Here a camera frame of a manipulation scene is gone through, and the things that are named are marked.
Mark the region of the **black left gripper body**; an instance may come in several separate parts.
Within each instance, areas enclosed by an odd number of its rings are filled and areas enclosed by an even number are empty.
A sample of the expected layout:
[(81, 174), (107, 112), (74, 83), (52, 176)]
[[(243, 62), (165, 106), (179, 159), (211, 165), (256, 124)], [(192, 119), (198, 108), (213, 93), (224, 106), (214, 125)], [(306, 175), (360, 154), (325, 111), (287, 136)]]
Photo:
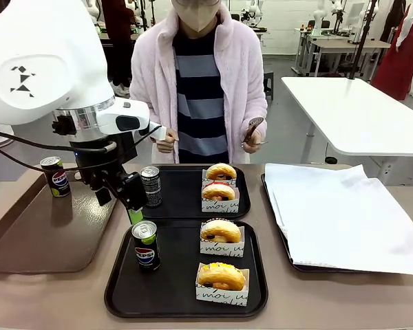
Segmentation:
[(113, 193), (130, 192), (138, 185), (138, 175), (129, 174), (123, 164), (137, 156), (131, 132), (108, 135), (87, 142), (72, 142), (78, 148), (76, 164), (83, 182), (94, 192), (107, 188)]

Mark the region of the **person right hand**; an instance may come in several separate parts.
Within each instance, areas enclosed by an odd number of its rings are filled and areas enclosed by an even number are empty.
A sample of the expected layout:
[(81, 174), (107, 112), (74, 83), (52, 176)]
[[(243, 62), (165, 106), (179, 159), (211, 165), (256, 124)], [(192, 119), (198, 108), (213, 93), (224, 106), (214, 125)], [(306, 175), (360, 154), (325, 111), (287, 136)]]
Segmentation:
[(156, 140), (156, 146), (161, 153), (172, 153), (174, 150), (175, 142), (178, 142), (178, 134), (173, 129), (167, 128), (166, 136), (164, 140)]

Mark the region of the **person left hand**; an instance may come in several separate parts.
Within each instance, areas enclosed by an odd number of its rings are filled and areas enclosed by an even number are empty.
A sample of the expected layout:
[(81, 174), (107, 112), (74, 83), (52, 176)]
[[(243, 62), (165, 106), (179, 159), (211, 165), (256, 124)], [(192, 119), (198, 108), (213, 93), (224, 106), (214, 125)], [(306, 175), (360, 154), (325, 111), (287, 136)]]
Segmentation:
[(243, 150), (248, 154), (253, 154), (260, 149), (263, 137), (257, 129), (248, 129), (242, 142)]

